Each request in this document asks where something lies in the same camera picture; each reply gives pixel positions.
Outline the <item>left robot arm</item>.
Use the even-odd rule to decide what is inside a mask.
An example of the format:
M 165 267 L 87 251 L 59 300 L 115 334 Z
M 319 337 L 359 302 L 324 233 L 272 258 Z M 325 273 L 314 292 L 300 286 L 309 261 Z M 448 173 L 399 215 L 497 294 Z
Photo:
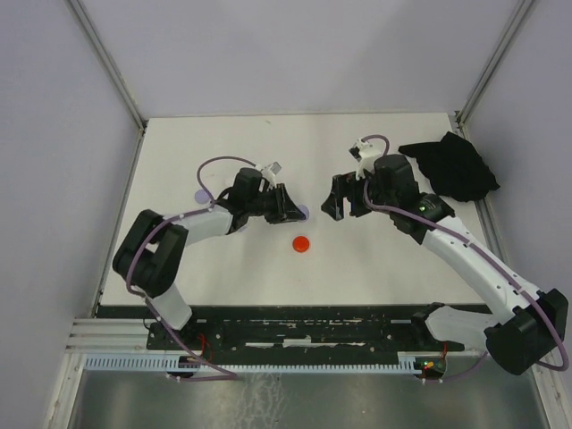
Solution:
M 233 184 L 209 208 L 165 217 L 150 209 L 140 212 L 114 255 L 113 270 L 128 291 L 142 297 L 168 324 L 167 339 L 177 348 L 198 337 L 192 310 L 175 285 L 186 247 L 232 234 L 261 216 L 269 224 L 303 222 L 306 214 L 291 200 L 282 183 L 267 172 L 242 168 Z

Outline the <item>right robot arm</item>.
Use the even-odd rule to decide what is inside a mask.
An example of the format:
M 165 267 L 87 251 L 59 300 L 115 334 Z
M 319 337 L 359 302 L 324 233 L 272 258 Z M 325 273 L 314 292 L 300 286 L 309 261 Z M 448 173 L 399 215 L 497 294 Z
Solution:
M 354 172 L 332 178 L 321 209 L 333 220 L 372 212 L 388 215 L 395 227 L 456 272 L 481 298 L 486 314 L 436 303 L 416 315 L 410 339 L 420 349 L 452 341 L 481 350 L 514 375 L 533 365 L 568 370 L 564 346 L 568 300 L 558 290 L 541 290 L 503 263 L 468 230 L 454 209 L 420 191 L 403 155 L 352 148 Z

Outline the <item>red earbud charging case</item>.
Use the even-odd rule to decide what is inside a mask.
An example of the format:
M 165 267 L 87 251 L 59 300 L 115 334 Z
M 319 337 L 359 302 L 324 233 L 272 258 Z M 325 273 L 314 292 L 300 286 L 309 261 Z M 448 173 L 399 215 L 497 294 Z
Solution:
M 304 253 L 310 248 L 310 241 L 308 237 L 299 235 L 296 236 L 292 241 L 292 247 L 296 252 Z

